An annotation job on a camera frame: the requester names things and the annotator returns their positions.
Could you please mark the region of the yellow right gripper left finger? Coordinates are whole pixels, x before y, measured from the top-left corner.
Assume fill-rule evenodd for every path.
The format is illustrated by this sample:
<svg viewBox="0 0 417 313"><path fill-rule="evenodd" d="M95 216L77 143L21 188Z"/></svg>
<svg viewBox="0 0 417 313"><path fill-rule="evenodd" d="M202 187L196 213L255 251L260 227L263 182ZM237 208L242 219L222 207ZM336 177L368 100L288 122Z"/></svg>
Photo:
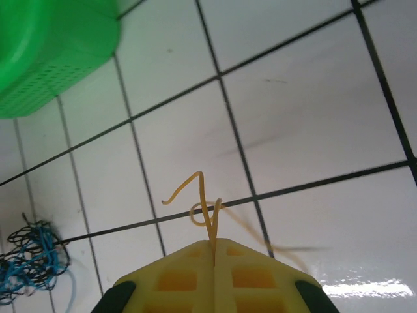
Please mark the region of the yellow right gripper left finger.
<svg viewBox="0 0 417 313"><path fill-rule="evenodd" d="M122 276L93 312L214 312L210 243L197 241Z"/></svg>

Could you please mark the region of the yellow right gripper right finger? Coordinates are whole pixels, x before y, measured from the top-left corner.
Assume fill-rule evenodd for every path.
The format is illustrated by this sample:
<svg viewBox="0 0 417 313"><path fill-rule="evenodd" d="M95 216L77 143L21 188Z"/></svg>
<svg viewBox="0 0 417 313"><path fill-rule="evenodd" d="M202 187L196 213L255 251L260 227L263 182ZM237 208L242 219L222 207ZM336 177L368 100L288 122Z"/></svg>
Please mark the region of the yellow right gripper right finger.
<svg viewBox="0 0 417 313"><path fill-rule="evenodd" d="M310 275L230 239L218 239L215 312L337 312Z"/></svg>

